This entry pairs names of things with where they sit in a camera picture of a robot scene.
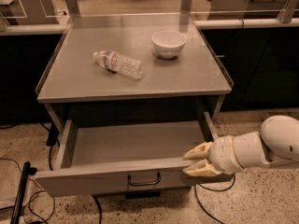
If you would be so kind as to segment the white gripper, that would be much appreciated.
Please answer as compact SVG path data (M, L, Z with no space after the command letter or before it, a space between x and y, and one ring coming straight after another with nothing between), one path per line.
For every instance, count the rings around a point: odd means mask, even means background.
M185 153L183 159L201 160L183 169L186 175L193 177L214 177L221 172L232 175L243 170L235 156L234 138L231 135L204 142Z

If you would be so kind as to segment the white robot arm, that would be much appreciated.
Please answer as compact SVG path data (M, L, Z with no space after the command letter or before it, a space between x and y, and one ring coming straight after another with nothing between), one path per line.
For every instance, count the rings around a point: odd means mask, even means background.
M183 172L189 176L233 175L250 167L297 168L299 121L276 115L261 130L239 136L223 136L188 151L184 160L198 160Z

